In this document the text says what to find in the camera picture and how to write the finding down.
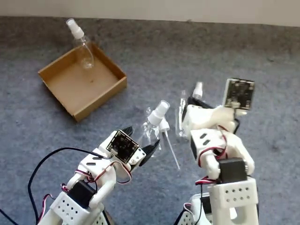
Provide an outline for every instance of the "white wall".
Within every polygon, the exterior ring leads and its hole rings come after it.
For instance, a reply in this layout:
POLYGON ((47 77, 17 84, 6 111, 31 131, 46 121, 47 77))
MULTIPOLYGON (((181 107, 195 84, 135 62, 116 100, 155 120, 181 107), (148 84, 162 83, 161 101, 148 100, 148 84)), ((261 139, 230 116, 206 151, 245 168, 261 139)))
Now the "white wall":
POLYGON ((300 26, 300 0, 0 0, 0 15, 300 26))

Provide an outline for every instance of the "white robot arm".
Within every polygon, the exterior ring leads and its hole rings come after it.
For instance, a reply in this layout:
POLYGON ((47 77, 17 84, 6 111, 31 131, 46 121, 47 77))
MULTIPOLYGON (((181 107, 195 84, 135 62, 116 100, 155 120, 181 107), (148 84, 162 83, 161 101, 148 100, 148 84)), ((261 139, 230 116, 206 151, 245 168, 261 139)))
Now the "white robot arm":
POLYGON ((228 79, 223 105, 186 106, 182 127, 196 163, 207 173, 196 184, 210 186, 209 193, 191 198, 190 210, 183 211, 175 224, 181 224, 186 216, 194 225, 258 225, 257 187, 250 177, 255 164, 233 133, 235 117, 247 114, 253 90, 252 81, 228 79))
POLYGON ((128 177, 137 166, 143 165, 155 151, 154 145, 140 148, 131 138, 131 128, 118 130, 95 148, 93 152, 106 159, 87 155, 69 180, 63 191, 39 221, 39 225, 109 225, 111 222, 104 211, 103 200, 117 183, 117 176, 128 177), (89 183, 96 183, 94 190, 89 183))

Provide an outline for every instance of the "bottle cap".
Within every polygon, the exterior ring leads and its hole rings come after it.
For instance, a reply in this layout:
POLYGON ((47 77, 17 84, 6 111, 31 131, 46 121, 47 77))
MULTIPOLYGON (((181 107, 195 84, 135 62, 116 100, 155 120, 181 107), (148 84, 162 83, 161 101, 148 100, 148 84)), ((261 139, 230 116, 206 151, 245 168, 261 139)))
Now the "bottle cap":
POLYGON ((202 94, 203 94, 203 84, 202 84, 202 82, 197 82, 196 87, 193 91, 193 97, 194 98, 202 98, 202 94))
POLYGON ((170 104, 164 100, 161 100, 158 106, 155 110, 151 112, 151 114, 148 116, 148 121, 154 125, 158 126, 160 122, 165 117, 166 112, 170 108, 170 104))
POLYGON ((84 36, 83 30, 77 25, 73 18, 66 21, 75 39, 81 39, 84 36))

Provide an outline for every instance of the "gray carpet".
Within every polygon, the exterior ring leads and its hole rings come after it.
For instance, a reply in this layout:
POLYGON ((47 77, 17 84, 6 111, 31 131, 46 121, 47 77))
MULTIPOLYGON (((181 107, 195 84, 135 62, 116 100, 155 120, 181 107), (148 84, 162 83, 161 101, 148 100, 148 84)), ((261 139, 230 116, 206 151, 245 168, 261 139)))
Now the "gray carpet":
MULTIPOLYGON (((176 140, 174 109, 180 89, 204 82, 204 98, 222 101, 228 77, 256 81, 253 109, 238 135, 255 160, 260 224, 300 221, 300 29, 267 25, 80 19, 128 75, 128 88, 76 124, 43 85, 38 70, 71 48, 65 19, 0 18, 0 208, 22 225, 34 223, 28 179, 52 150, 92 150, 114 129, 142 119, 161 99, 172 105, 170 138, 179 158, 153 158, 117 186, 105 205, 121 225, 171 225, 182 204, 198 193, 204 171, 189 144, 176 140)), ((57 195, 84 157, 70 151, 49 159, 33 182, 38 209, 57 195)), ((0 224, 10 224, 0 215, 0 224)))

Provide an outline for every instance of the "cardboard box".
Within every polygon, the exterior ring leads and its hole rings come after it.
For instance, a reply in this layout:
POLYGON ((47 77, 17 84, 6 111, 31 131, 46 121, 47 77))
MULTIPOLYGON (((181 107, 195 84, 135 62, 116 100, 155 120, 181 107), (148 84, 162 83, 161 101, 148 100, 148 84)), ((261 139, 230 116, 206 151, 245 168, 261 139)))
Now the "cardboard box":
POLYGON ((44 84, 76 121, 87 117, 127 86, 126 75, 94 43, 95 65, 83 69, 76 49, 67 52, 38 73, 44 84))

